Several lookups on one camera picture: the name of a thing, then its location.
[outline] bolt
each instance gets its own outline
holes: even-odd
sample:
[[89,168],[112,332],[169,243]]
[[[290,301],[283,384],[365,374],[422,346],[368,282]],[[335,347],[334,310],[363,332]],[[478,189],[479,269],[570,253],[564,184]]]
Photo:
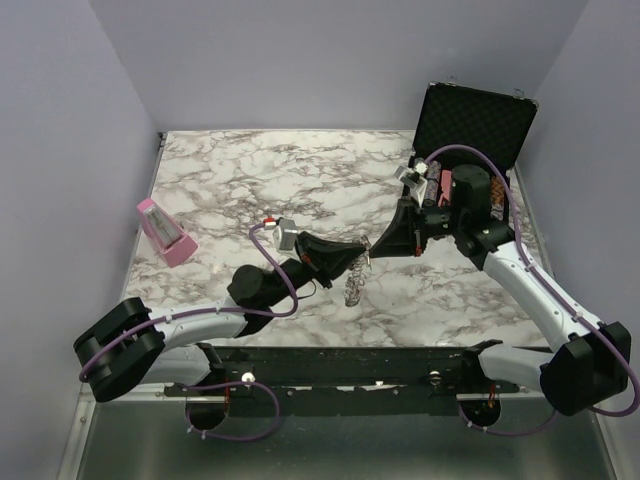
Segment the bolt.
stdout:
[[242,374],[242,381],[243,382],[255,382],[256,381],[256,377],[253,375],[253,373],[246,372],[246,373]]
[[438,372],[437,370],[432,370],[431,372],[429,372],[429,380],[431,381],[431,385],[433,385],[434,387],[436,385],[440,385],[440,380],[442,380],[440,372]]

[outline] silver object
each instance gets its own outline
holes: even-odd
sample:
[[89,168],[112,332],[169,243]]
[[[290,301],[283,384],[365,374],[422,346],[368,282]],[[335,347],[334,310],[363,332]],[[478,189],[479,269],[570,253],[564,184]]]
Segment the silver object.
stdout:
[[356,258],[350,267],[351,271],[347,276],[344,289],[344,304],[347,307],[355,307],[360,303],[360,295],[362,288],[365,285],[364,267],[366,265],[371,268],[371,261],[369,259],[371,243],[369,242],[369,239],[366,235],[362,235],[361,237],[356,238],[355,242],[362,243],[366,247],[366,251]]
[[273,243],[276,251],[282,255],[297,258],[295,251],[296,238],[298,236],[298,227],[296,222],[281,218],[278,226],[273,230]]
[[394,177],[409,187],[411,198],[418,202],[418,205],[422,205],[424,194],[427,190],[427,181],[425,178],[415,170],[402,165],[396,169]]

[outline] case lid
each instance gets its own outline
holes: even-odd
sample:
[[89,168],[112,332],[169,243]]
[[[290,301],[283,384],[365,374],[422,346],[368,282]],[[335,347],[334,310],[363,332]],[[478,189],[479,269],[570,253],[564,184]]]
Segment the case lid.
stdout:
[[[446,83],[427,89],[413,140],[416,156],[425,158],[452,143],[475,147],[506,172],[512,168],[538,111],[534,100]],[[443,168],[482,160],[468,152],[438,157]]]

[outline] black mount bracket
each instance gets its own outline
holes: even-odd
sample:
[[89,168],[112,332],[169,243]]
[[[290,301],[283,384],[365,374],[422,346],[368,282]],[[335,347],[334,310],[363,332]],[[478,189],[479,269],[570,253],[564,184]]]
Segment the black mount bracket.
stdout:
[[[123,331],[149,320],[149,310],[140,298],[120,302],[73,343],[84,366],[104,346]],[[87,375],[98,402],[108,402],[138,385],[164,349],[164,335],[153,326],[122,341],[95,364]]]
[[[620,323],[603,325],[607,337],[628,362],[631,335]],[[593,333],[565,343],[542,366],[540,386],[549,403],[563,415],[574,415],[623,392],[629,377],[607,347]]]

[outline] pink object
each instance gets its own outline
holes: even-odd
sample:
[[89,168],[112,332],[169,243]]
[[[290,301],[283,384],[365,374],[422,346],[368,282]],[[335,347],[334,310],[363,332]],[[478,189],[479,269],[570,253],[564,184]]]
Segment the pink object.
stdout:
[[440,195],[440,201],[438,205],[447,205],[450,203],[451,196],[451,170],[443,170],[440,177],[440,189],[442,195]]
[[142,230],[153,249],[173,268],[186,261],[198,244],[156,202],[147,198],[138,205]]

